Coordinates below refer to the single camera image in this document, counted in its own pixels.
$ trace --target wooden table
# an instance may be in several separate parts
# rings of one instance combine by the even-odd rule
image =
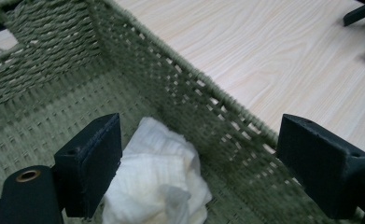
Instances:
[[[365,20],[342,23],[360,3],[115,1],[274,130],[289,113],[365,150]]]

